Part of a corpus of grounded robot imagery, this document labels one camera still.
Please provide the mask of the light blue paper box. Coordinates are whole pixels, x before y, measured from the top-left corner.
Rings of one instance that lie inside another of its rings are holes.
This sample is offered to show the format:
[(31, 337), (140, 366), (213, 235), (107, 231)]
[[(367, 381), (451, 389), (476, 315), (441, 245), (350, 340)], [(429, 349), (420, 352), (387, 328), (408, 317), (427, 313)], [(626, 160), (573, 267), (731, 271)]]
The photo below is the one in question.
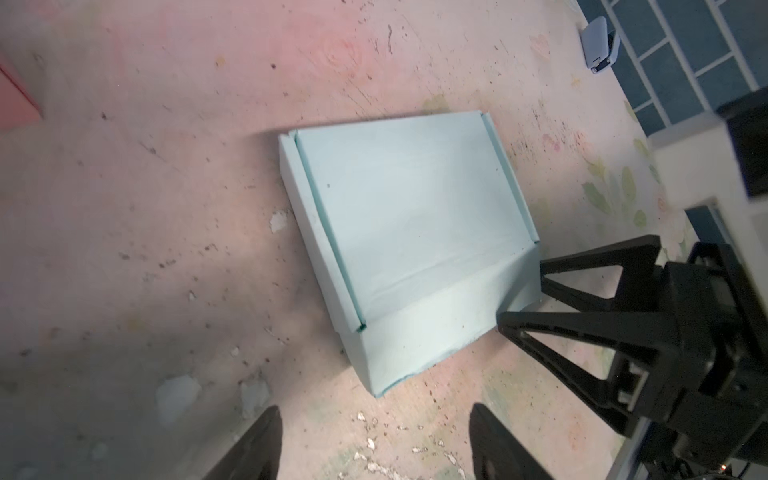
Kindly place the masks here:
[(333, 327), (372, 396), (540, 300), (539, 235), (488, 113), (297, 129), (279, 149)]

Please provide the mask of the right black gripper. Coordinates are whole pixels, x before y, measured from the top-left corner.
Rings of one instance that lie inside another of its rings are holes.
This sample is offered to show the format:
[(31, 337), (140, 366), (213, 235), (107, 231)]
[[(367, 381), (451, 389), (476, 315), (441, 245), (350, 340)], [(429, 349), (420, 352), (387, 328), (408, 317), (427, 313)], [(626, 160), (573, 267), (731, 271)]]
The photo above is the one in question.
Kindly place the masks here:
[[(649, 471), (767, 463), (767, 315), (727, 244), (697, 243), (662, 274), (657, 235), (540, 262), (542, 292), (580, 312), (503, 312), (498, 331), (620, 435), (656, 412)], [(675, 346), (675, 327), (678, 344)]]

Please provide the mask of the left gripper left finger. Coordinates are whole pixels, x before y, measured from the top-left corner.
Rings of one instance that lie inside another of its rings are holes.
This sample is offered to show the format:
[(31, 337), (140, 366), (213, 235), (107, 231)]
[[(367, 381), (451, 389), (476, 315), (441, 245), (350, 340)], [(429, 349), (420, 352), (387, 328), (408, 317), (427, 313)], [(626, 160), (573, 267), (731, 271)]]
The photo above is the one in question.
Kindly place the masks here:
[(264, 410), (204, 480), (275, 480), (282, 452), (282, 417), (277, 405)]

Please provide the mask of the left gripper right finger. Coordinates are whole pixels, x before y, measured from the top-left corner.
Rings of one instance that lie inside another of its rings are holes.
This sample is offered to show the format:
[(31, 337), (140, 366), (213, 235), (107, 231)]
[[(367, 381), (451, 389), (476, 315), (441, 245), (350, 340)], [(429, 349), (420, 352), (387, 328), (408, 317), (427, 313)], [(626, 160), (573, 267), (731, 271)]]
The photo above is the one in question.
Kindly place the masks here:
[(476, 479), (552, 480), (484, 404), (475, 403), (472, 407), (469, 440)]

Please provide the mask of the pink paper box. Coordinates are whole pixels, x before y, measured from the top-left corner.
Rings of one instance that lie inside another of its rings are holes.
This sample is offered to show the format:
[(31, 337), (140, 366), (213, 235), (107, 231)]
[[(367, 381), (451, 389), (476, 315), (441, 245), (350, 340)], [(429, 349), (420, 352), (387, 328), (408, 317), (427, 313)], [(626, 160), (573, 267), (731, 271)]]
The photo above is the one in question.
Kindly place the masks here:
[(1, 61), (1, 129), (8, 130), (39, 122), (39, 106), (17, 78), (13, 68)]

